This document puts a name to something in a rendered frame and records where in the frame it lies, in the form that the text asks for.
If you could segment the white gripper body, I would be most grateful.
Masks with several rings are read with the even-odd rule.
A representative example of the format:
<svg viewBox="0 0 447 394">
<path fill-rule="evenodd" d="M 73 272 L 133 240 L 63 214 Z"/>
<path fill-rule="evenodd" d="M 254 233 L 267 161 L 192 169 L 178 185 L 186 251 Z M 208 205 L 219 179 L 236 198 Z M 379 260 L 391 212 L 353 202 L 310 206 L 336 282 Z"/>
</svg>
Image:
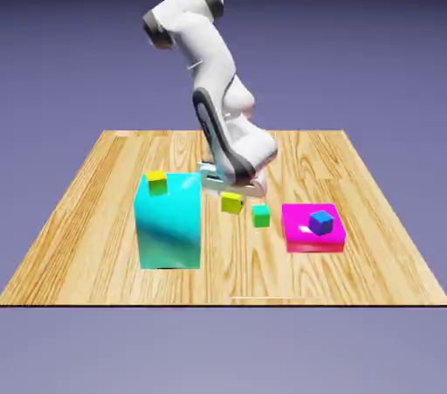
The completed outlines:
<svg viewBox="0 0 447 394">
<path fill-rule="evenodd" d="M 224 182 L 217 174 L 216 166 L 211 162 L 199 162 L 198 172 L 201 176 L 202 186 L 217 192 L 231 192 L 245 197 L 264 197 L 267 192 L 267 182 L 264 171 L 261 171 L 246 185 L 233 185 Z"/>
</svg>

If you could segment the large magenta box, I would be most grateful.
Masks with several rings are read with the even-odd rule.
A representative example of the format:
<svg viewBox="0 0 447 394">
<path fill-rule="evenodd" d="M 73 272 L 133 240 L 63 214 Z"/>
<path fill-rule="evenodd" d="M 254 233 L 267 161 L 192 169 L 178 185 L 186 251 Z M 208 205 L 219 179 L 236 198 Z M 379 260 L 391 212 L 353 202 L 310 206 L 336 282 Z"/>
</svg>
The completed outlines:
<svg viewBox="0 0 447 394">
<path fill-rule="evenodd" d="M 310 214 L 326 211 L 334 218 L 333 230 L 317 236 L 308 227 Z M 285 249 L 289 253 L 339 253 L 343 252 L 346 230 L 334 204 L 282 204 L 281 222 Z"/>
</svg>

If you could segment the small yellow cube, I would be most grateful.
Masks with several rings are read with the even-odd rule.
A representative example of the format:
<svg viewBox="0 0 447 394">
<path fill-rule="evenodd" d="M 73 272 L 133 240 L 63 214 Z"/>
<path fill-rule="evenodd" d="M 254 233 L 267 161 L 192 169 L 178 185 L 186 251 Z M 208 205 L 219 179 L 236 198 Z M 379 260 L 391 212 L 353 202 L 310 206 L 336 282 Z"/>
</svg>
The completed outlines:
<svg viewBox="0 0 447 394">
<path fill-rule="evenodd" d="M 244 198 L 241 194 L 232 192 L 221 193 L 221 211 L 230 214 L 238 214 L 244 206 Z"/>
<path fill-rule="evenodd" d="M 163 170 L 148 171 L 145 174 L 150 196 L 160 196 L 168 191 L 168 181 Z"/>
</svg>

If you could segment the small green cube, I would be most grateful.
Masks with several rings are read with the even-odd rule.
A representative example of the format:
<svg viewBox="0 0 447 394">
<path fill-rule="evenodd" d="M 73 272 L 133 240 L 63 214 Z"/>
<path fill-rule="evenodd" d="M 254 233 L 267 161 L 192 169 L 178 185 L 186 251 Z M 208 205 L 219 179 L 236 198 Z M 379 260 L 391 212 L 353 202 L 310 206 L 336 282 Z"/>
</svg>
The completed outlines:
<svg viewBox="0 0 447 394">
<path fill-rule="evenodd" d="M 255 228 L 265 228 L 270 225 L 271 213 L 267 204 L 254 204 L 251 207 L 251 220 Z"/>
</svg>

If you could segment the large cyan box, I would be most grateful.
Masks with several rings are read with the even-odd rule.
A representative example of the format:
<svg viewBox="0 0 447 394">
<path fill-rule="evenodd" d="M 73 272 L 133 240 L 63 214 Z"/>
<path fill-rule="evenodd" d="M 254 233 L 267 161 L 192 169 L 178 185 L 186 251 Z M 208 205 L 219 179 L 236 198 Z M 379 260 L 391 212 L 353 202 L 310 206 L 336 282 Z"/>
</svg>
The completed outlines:
<svg viewBox="0 0 447 394">
<path fill-rule="evenodd" d="M 142 269 L 198 269 L 201 265 L 202 184 L 198 173 L 168 173 L 167 189 L 151 195 L 141 177 L 134 221 Z"/>
</svg>

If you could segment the small blue cube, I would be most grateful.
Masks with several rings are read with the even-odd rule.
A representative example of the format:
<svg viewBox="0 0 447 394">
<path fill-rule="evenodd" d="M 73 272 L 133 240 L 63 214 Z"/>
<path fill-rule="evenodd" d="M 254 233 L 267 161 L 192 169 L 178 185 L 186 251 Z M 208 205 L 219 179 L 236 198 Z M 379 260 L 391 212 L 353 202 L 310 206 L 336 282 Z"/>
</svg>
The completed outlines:
<svg viewBox="0 0 447 394">
<path fill-rule="evenodd" d="M 330 233 L 334 227 L 334 218 L 326 211 L 316 211 L 310 214 L 308 227 L 317 236 Z"/>
</svg>

